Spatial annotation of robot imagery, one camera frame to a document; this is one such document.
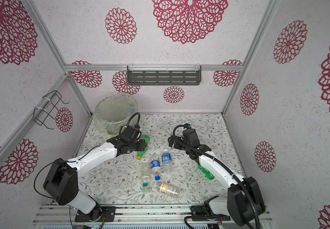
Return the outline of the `green bottle yellow cap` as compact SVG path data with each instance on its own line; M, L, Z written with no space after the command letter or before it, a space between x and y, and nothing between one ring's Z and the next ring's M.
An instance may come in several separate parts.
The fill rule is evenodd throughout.
M150 142L150 137L148 135L141 136L140 140L138 141L139 146L138 146L137 155L136 155L137 160L142 160L142 157L148 150L149 142Z

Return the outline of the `Pocari bottle white cap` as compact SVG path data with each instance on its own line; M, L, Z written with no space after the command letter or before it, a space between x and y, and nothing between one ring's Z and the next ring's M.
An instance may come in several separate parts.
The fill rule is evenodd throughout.
M171 173L173 168L173 158L168 149L164 149L161 155L163 171L166 173Z

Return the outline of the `clear bottle green cap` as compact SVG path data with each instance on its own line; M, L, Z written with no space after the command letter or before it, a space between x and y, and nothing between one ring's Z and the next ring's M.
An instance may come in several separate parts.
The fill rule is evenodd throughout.
M147 162L141 163L141 188L143 192L150 192L151 169Z

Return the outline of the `Pocari bottle blue cap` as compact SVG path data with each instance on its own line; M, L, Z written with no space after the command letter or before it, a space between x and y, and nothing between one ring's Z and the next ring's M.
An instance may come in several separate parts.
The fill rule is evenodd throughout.
M159 156L152 156L150 161L150 167L152 171L153 178L156 182L161 180L161 165Z

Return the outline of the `clear bottle pink label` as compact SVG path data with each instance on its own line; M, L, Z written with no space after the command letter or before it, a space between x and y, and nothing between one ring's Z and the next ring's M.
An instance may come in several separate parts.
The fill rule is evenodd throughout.
M127 108L127 112L132 114L135 113L137 111L137 105L135 104L130 104Z

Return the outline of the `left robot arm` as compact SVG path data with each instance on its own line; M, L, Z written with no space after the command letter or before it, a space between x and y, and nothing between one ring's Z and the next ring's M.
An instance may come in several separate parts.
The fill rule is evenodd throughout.
M68 205L86 215L100 214L101 207L92 197L79 189L78 178L108 160L134 151L144 151L147 143L141 139L141 127L127 126L119 135L83 156L55 160L43 183L44 190L61 206Z

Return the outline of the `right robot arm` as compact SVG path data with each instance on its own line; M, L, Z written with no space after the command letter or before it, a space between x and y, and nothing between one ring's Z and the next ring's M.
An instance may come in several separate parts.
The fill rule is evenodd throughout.
M264 200L253 177L244 177L223 163L210 147L201 144L195 129L189 124L178 125L168 138L168 145L183 150L198 165L208 170L227 189L227 197L212 197L205 201L205 216L191 219L231 218L238 226L261 227L260 215L266 211Z

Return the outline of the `clear bottle yellow label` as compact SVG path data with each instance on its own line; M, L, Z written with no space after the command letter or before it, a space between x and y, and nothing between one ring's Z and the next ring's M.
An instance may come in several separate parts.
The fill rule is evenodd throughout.
M181 189L164 182L155 182L155 191L172 198L179 198Z

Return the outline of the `grey slotted wall shelf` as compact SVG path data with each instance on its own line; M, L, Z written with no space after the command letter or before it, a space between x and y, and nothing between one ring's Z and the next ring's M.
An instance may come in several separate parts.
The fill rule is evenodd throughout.
M127 81L131 86L198 86L202 68L191 67L135 67L127 66Z

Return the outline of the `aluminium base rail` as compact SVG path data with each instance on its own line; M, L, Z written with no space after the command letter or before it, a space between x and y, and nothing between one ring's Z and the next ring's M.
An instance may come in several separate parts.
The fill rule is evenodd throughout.
M155 205L103 205L105 225L115 224L182 224L184 217L198 213L191 208L202 205L155 204ZM44 225L94 225L100 226L103 218L89 221L80 217L77 209L67 206L42 205L32 221L33 226Z

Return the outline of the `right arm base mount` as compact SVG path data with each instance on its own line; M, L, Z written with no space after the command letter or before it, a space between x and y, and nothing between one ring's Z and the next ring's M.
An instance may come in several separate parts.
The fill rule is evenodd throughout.
M193 205L190 207L191 210L191 219L194 221L202 221L202 220L216 220L216 221L230 221L231 217L222 215L218 216L213 213L209 207L205 205Z

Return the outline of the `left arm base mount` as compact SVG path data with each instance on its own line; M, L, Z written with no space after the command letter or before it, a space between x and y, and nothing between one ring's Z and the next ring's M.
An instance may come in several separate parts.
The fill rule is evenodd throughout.
M84 214L80 210L77 212L74 222L113 222L116 207L96 206L90 213Z

